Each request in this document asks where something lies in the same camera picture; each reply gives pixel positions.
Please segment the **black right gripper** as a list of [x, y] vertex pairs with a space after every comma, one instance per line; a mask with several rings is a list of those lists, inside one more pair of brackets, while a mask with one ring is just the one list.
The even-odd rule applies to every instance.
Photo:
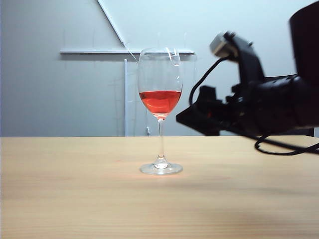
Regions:
[[296, 83], [299, 76], [267, 77], [264, 82], [232, 86], [226, 105], [216, 98], [216, 89], [201, 86], [195, 106], [176, 115], [176, 121], [205, 136], [222, 130], [240, 135], [278, 134], [300, 127], [296, 112]]

